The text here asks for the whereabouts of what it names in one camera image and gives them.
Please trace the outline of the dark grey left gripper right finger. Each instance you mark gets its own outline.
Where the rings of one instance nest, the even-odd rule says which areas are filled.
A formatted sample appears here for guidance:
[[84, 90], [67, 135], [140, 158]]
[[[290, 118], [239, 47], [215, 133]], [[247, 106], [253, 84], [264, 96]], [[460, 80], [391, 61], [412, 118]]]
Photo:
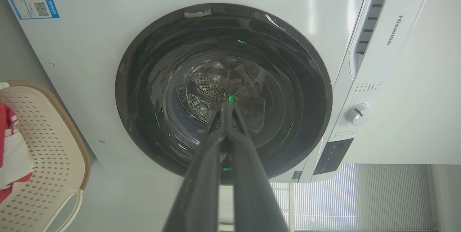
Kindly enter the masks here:
[[225, 105], [225, 134], [232, 157], [235, 230], [289, 231], [243, 116], [235, 103]]

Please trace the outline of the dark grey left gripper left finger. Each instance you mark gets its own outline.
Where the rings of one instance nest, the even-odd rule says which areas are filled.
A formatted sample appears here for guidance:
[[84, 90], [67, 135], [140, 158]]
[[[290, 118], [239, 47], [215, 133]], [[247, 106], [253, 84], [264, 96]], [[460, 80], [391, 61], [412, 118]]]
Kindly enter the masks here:
[[218, 231], [221, 143], [225, 137], [224, 116], [224, 104], [221, 104], [209, 120], [163, 231]]

